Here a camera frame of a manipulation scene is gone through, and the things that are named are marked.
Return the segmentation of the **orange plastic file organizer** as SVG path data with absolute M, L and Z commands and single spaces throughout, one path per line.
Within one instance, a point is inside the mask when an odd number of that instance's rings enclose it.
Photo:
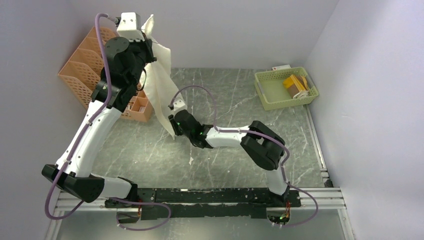
M 104 62 L 98 44 L 96 28 L 93 27 L 69 60 L 59 71 L 58 76 L 70 88 L 78 101 L 87 109 L 91 95 L 101 80 Z M 136 95 L 133 96 L 124 112 L 122 119 L 148 122 L 152 116 L 153 106 L 142 90 L 142 83 L 137 83 Z

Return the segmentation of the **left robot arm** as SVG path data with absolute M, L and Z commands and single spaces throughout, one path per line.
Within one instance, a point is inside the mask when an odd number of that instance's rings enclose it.
M 118 198 L 126 208 L 138 203 L 137 184 L 122 177 L 95 175 L 92 168 L 112 126 L 137 94 L 146 64 L 157 60 L 152 47 L 151 39 L 118 36 L 106 42 L 107 65 L 100 72 L 86 116 L 63 155 L 41 171 L 56 187 L 86 203 L 99 197 Z

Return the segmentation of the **cream white towel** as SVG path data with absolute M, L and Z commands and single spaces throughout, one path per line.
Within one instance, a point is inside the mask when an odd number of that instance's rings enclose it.
M 141 27 L 147 39 L 152 41 L 152 51 L 154 57 L 156 57 L 156 61 L 147 64 L 145 67 L 146 82 L 143 91 L 154 109 L 157 120 L 174 139 L 176 134 L 168 119 L 171 114 L 169 104 L 179 89 L 171 79 L 171 49 L 154 39 L 154 24 L 154 15 L 151 14 Z

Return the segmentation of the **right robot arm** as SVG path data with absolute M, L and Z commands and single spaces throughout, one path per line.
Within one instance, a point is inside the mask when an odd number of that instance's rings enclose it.
M 218 127 L 201 124 L 187 110 L 168 116 L 177 136 L 186 136 L 197 148 L 242 148 L 252 161 L 266 171 L 270 202 L 282 207 L 289 200 L 290 182 L 283 165 L 290 152 L 285 141 L 258 120 L 242 127 Z

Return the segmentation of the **yellow brown bear towel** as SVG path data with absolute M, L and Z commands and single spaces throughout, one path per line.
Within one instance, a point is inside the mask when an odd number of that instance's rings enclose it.
M 305 76 L 291 74 L 282 85 L 292 99 L 303 99 L 310 96 L 310 88 Z

